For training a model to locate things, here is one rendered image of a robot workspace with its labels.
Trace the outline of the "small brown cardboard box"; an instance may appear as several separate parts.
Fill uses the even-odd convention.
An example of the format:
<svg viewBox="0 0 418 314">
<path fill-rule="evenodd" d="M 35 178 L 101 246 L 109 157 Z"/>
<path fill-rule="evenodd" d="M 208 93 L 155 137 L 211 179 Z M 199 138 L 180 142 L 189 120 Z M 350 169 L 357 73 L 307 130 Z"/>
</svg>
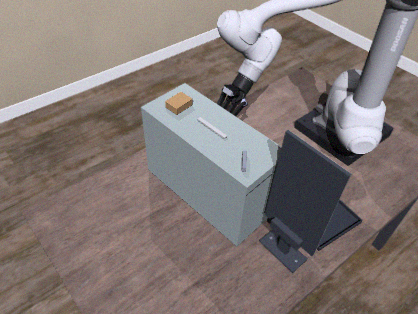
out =
<svg viewBox="0 0 418 314">
<path fill-rule="evenodd" d="M 192 98 L 179 92 L 165 101 L 165 107 L 178 115 L 188 107 L 192 106 Z"/>
</svg>

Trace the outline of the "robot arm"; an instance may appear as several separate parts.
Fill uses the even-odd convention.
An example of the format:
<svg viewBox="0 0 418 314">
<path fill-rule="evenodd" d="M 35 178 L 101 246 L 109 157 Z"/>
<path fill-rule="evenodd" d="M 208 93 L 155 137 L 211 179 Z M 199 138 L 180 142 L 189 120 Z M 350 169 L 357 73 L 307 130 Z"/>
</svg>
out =
<svg viewBox="0 0 418 314">
<path fill-rule="evenodd" d="M 275 29 L 267 27 L 262 32 L 264 23 L 279 14 L 339 1 L 270 0 L 253 10 L 222 13 L 217 28 L 221 38 L 245 56 L 238 73 L 257 83 L 282 42 Z M 342 72 L 331 87 L 326 106 L 315 107 L 320 115 L 312 123 L 338 136 L 349 152 L 366 154 L 378 146 L 386 112 L 383 97 L 417 18 L 418 0 L 386 0 L 363 70 Z"/>
</svg>

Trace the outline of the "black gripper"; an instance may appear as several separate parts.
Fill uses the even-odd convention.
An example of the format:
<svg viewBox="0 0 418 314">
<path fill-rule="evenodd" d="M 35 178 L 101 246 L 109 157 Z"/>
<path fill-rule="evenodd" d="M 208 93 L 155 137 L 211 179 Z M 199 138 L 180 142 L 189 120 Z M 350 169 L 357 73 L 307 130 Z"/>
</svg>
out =
<svg viewBox="0 0 418 314">
<path fill-rule="evenodd" d="M 217 105 L 219 105 L 220 107 L 226 109 L 227 106 L 230 104 L 231 105 L 228 109 L 228 112 L 230 112 L 231 114 L 233 114 L 234 116 L 237 116 L 239 114 L 239 112 L 248 105 L 248 103 L 246 102 L 245 98 L 246 98 L 246 94 L 249 92 L 249 90 L 251 89 L 251 87 L 253 86 L 253 82 L 251 82 L 249 79 L 245 78 L 244 76 L 238 74 L 235 78 L 235 80 L 233 81 L 232 85 L 237 87 L 240 92 L 239 95 L 236 96 L 227 96 L 226 100 L 226 93 L 223 92 L 222 88 L 222 93 L 220 95 L 220 98 L 217 102 Z M 225 100 L 225 101 L 224 101 Z M 239 105 L 238 103 L 242 101 Z M 224 103 L 223 103 L 224 102 Z M 235 107 L 238 105 L 238 107 L 235 109 Z M 235 109 L 235 110 L 234 110 Z"/>
</svg>

